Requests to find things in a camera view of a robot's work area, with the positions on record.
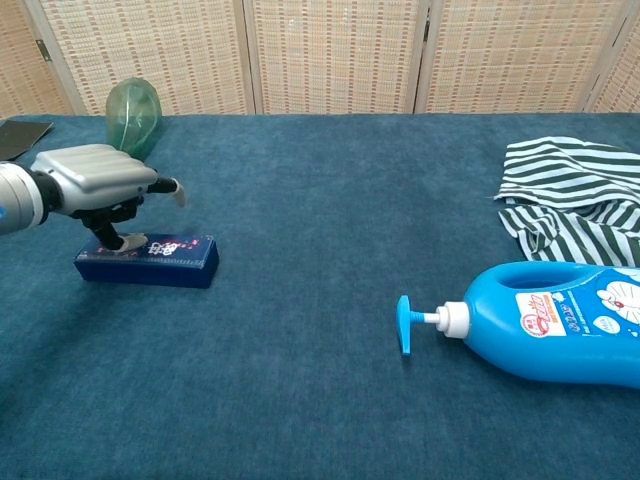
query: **striped cloth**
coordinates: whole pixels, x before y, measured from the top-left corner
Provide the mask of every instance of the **striped cloth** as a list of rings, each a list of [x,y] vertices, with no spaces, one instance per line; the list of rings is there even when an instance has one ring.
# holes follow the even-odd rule
[[[640,266],[640,155],[571,137],[514,143],[494,198],[529,260]]]

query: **toothpaste box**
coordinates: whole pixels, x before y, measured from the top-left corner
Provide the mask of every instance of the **toothpaste box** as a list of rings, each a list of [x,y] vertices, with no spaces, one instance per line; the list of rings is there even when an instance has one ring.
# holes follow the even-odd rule
[[[78,252],[74,265],[89,282],[187,288],[211,285],[219,263],[213,236],[145,235],[145,245],[124,253],[107,250],[94,237]]]

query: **green bag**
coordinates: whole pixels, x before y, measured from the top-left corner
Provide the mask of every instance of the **green bag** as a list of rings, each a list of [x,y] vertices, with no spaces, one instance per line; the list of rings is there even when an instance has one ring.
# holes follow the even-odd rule
[[[142,78],[128,78],[107,97],[107,143],[144,161],[161,135],[162,108],[158,93]]]

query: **hinge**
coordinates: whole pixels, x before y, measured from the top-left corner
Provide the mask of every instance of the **hinge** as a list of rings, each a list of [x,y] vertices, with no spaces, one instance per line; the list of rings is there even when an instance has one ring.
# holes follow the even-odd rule
[[[36,40],[36,45],[38,45],[38,50],[40,50],[40,54],[42,58],[44,58],[45,62],[51,61],[51,55],[49,55],[49,50],[47,50],[47,46],[40,39]]]
[[[618,34],[616,35],[615,40],[611,44],[612,48],[616,45],[616,42],[618,41],[618,37],[620,36],[620,32],[622,32],[622,29],[624,28],[624,24],[627,23],[627,18],[628,17],[624,17],[624,20],[622,21],[622,25],[620,25],[620,30],[618,30]]]
[[[587,103],[589,103],[589,99],[591,98],[591,94],[593,93],[593,90],[596,88],[596,85],[598,84],[598,80],[600,80],[600,74],[598,74],[595,81],[593,82],[593,85],[591,85],[591,90],[589,90],[589,93],[587,93],[587,98],[585,98],[584,103],[582,104],[583,112],[587,108]]]
[[[427,8],[427,20],[424,25],[424,38],[422,39],[423,42],[426,42],[427,37],[429,36],[429,24],[431,23],[430,19],[431,19],[431,7]]]

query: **robotic arm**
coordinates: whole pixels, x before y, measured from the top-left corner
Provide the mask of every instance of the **robotic arm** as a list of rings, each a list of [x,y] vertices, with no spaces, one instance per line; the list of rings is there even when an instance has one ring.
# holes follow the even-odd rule
[[[79,219],[113,251],[136,249],[144,235],[118,235],[113,223],[136,216],[146,193],[166,193],[181,207],[182,185],[110,145],[41,152],[30,168],[0,163],[0,235],[43,224],[52,212]]]

